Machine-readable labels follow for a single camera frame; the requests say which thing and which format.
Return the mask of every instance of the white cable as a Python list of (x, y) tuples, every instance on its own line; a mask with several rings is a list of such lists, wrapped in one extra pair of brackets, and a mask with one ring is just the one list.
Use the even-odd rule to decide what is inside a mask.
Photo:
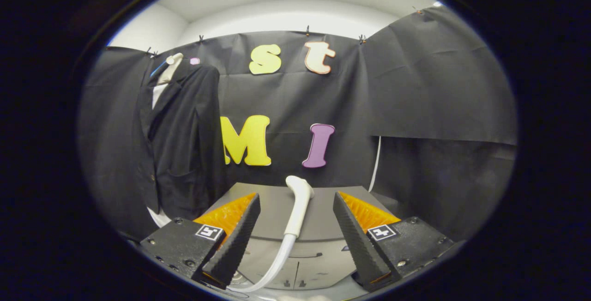
[(375, 175), (378, 172), (378, 162), (380, 161), (380, 147), (381, 146), (382, 146), (382, 137), (380, 136), (380, 139), (378, 139), (378, 154), (375, 156), (374, 175), (372, 175), (372, 177), (371, 177), (371, 183), (369, 184), (368, 193), (371, 193), (371, 190), (374, 187)]
[(294, 243), (296, 242), (296, 236), (293, 234), (285, 234), (283, 236), (283, 242), (281, 242), (281, 247), (279, 247), (279, 252), (275, 257), (273, 264), (271, 267), (266, 271), (266, 274), (261, 278), (256, 284), (249, 286), (247, 288), (242, 289), (235, 289), (228, 287), (228, 289), (234, 292), (241, 292), (241, 293), (249, 293), (254, 292), (260, 288), (263, 288), (266, 284), (272, 282), (273, 279), (277, 276), (285, 261), (289, 257), (289, 253), (293, 248)]
[(294, 208), (291, 210), (291, 216), (287, 222), (287, 227), (285, 227), (283, 241), (281, 242), (281, 247), (279, 247), (277, 256), (275, 256), (275, 259), (273, 260), (271, 267), (266, 271), (266, 274), (256, 284), (242, 289), (230, 287), (228, 287), (228, 289), (234, 292), (249, 293), (263, 288), (277, 276), (285, 264), (285, 261), (287, 261), (296, 239), (300, 236), (300, 230), (302, 229), (302, 222), (306, 215), (308, 203), (310, 202), (310, 198), (314, 197), (314, 189), (310, 187), (306, 180), (293, 175), (288, 176), (287, 179), (285, 179), (285, 183), (287, 183), (287, 186), (294, 193), (295, 202)]

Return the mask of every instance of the jacket lapel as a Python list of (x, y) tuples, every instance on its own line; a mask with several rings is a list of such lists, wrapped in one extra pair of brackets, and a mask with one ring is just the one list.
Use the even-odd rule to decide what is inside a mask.
[(159, 114), (163, 112), (163, 110), (167, 107), (167, 105), (175, 98), (175, 96), (183, 89), (183, 86), (179, 84), (182, 79), (185, 78), (186, 72), (188, 70), (186, 66), (186, 62), (182, 61), (179, 67), (175, 70), (173, 74), (172, 80), (166, 86), (158, 101), (156, 101), (156, 105), (154, 109), (152, 109), (152, 98), (154, 97), (154, 85), (158, 81), (158, 78), (162, 74), (162, 72), (166, 69), (165, 66), (160, 67), (152, 77), (150, 78), (150, 84), (148, 86), (144, 86), (141, 88), (140, 91), (140, 119), (142, 122), (142, 132), (144, 133), (144, 137), (150, 140), (150, 130), (154, 124), (154, 120), (158, 117)]
[(142, 126), (144, 137), (148, 139), (150, 132), (150, 125), (152, 124), (152, 95), (154, 94), (153, 86), (142, 86), (139, 89), (139, 121)]

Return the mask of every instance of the letter m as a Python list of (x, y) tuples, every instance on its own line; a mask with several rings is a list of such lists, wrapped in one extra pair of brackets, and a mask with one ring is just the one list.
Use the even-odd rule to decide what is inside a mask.
[(230, 119), (222, 116), (221, 122), (226, 165), (230, 163), (230, 157), (226, 155), (226, 151), (232, 160), (239, 164), (246, 149), (248, 149), (248, 153), (244, 159), (245, 164), (251, 166), (269, 166), (271, 164), (271, 158), (266, 155), (265, 142), (266, 126), (270, 123), (268, 117), (264, 115), (249, 116), (244, 122), (240, 135), (234, 130)]

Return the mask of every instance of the letter i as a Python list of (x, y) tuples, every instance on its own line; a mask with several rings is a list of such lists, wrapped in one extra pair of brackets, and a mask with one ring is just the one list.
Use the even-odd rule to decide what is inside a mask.
[(312, 131), (312, 144), (310, 145), (310, 152), (308, 158), (302, 162), (304, 167), (313, 169), (326, 165), (325, 153), (326, 147), (329, 143), (329, 138), (334, 133), (334, 127), (328, 124), (312, 124), (310, 126)]

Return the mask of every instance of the white hose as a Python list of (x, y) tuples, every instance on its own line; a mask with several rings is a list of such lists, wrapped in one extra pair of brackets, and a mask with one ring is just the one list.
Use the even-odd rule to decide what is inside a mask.
[(308, 202), (310, 202), (310, 198), (314, 197), (314, 190), (306, 180), (293, 175), (288, 176), (287, 179), (285, 179), (285, 183), (287, 183), (287, 186), (293, 191), (295, 202), (294, 208), (291, 210), (291, 216), (287, 222), (287, 227), (283, 233), (283, 241), (281, 242), (281, 247), (279, 247), (277, 256), (275, 256), (275, 259), (266, 274), (256, 284), (242, 289), (230, 287), (228, 287), (228, 289), (234, 292), (249, 293), (263, 288), (275, 279), (285, 264), (285, 261), (287, 261), (296, 239), (300, 236), (300, 229), (302, 229), (302, 222), (306, 215)]

